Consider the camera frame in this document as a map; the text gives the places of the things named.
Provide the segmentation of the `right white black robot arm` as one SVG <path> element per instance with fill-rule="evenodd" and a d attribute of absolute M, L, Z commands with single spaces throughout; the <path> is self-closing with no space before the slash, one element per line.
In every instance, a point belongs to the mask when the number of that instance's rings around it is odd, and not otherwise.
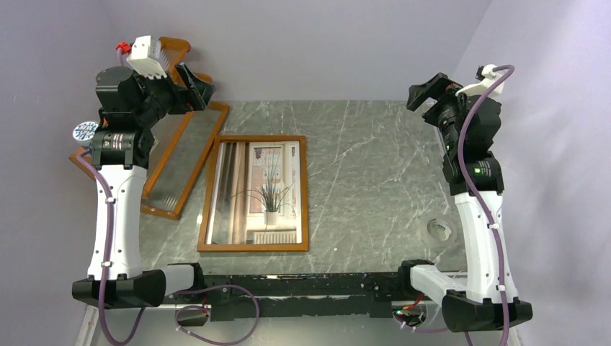
<path fill-rule="evenodd" d="M 430 261 L 406 260 L 396 290 L 406 299 L 422 294 L 433 300 L 451 332 L 507 333 L 532 318 L 532 306 L 520 299 L 507 259 L 504 180 L 491 152 L 501 127 L 496 97 L 513 71 L 511 65 L 489 64 L 478 68 L 474 84 L 463 86 L 439 73 L 409 88 L 408 110 L 433 101 L 422 117 L 441 138 L 442 171 L 459 212 L 468 269 L 461 283 Z"/>

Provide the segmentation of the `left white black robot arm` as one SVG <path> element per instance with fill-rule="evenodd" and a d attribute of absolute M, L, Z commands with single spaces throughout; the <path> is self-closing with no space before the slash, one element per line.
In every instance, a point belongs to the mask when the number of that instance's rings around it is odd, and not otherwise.
<path fill-rule="evenodd" d="M 72 295 L 100 311 L 157 307 L 173 294 L 196 303 L 206 293 L 198 264 L 147 270 L 139 249 L 152 128 L 167 115 L 205 110 L 215 92 L 184 63 L 176 70 L 180 84 L 163 72 L 125 66 L 97 74 L 100 123 L 88 143 L 90 160 L 85 163 L 97 184 L 95 245 L 86 277 L 73 283 Z"/>

